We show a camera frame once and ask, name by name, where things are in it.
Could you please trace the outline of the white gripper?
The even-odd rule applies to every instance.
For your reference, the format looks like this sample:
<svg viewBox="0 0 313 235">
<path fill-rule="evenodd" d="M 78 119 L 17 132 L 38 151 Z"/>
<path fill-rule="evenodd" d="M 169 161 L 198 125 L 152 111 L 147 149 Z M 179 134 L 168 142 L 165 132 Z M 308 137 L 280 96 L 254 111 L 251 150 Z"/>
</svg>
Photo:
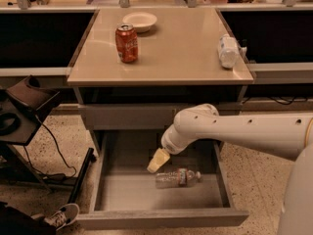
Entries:
<svg viewBox="0 0 313 235">
<path fill-rule="evenodd" d="M 161 137 L 161 148 L 158 148 L 150 160 L 147 171 L 150 173 L 157 172 L 169 159 L 171 155 L 178 155 L 184 151 L 191 143 L 192 138 L 179 133 L 174 125 L 170 125 Z"/>
</svg>

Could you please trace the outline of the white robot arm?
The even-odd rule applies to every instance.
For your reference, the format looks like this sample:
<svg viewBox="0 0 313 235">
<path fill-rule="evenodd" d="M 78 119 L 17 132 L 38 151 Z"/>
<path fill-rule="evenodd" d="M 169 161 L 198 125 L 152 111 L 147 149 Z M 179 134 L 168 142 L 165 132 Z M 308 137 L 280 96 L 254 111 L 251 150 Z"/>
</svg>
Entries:
<svg viewBox="0 0 313 235">
<path fill-rule="evenodd" d="M 148 165 L 156 172 L 199 139 L 214 139 L 294 161 L 277 235 L 313 235 L 313 117 L 310 114 L 221 116 L 210 104 L 184 109 L 161 137 Z"/>
</svg>

